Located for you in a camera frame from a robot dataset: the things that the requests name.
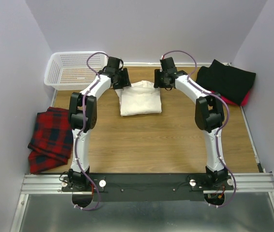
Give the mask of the white t shirt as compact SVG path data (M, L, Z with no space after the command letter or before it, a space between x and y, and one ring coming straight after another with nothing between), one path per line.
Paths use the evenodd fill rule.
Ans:
M150 81L132 83L130 87L115 90L120 101L121 116L162 113L160 88Z

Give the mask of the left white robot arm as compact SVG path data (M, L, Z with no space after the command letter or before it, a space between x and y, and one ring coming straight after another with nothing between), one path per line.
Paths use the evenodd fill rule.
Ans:
M68 171L68 183L79 191L92 185L88 153L91 131L97 122L97 100L111 87L122 89L131 86L128 70L120 58L108 57L107 65L94 73L93 82L83 91L72 93L69 104L68 121L74 139L74 158Z

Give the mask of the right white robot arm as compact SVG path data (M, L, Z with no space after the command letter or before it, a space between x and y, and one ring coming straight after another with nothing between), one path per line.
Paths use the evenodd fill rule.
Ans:
M221 142L225 120L221 97L198 85L186 72L177 70L173 58L161 58L160 64L161 68L154 70L154 87L175 88L195 103L195 123L204 134L207 152L203 178L208 188L216 189L228 176Z

